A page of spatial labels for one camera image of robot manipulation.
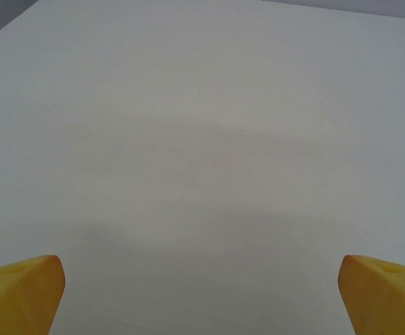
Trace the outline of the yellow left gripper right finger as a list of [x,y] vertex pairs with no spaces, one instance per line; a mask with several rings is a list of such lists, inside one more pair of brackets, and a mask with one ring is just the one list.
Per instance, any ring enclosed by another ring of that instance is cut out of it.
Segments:
[[338,286],[356,334],[405,334],[405,266],[346,255]]

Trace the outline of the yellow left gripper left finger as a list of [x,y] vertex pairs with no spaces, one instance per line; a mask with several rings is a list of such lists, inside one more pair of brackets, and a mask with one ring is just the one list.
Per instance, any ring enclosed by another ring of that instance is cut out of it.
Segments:
[[48,334],[65,288],[56,255],[0,267],[0,334]]

